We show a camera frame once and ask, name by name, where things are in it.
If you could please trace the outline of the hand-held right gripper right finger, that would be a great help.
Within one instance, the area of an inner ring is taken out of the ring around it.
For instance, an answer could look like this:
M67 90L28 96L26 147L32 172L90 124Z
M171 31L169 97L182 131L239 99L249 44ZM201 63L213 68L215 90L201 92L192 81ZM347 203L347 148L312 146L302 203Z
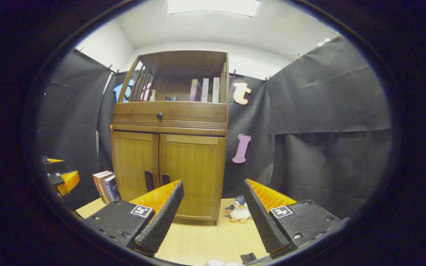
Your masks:
M341 231L349 221L311 199L296 201L249 179L244 180L243 195L265 250L274 259Z

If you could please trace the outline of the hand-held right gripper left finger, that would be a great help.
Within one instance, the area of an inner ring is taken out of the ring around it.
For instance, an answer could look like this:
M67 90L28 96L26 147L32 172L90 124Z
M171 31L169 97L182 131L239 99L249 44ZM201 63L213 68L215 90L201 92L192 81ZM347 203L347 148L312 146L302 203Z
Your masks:
M102 238L153 257L164 241L183 197L183 182L176 180L130 202L115 200L84 222Z

